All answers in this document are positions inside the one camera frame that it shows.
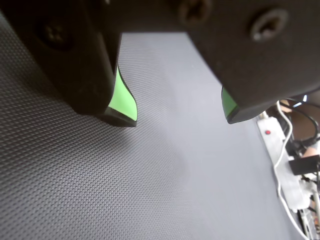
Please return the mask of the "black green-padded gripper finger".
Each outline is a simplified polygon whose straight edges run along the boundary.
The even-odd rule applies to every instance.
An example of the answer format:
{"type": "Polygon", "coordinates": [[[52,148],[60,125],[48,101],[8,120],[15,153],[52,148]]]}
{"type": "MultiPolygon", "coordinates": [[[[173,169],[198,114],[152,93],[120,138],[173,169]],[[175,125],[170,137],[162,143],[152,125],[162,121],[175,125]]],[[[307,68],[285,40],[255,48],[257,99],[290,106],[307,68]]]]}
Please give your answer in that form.
{"type": "Polygon", "coordinates": [[[228,123],[319,89],[319,1],[177,0],[174,9],[222,84],[228,123]]]}
{"type": "Polygon", "coordinates": [[[77,113],[135,127],[137,103],[108,52],[104,0],[3,0],[0,9],[40,69],[77,113]]]}

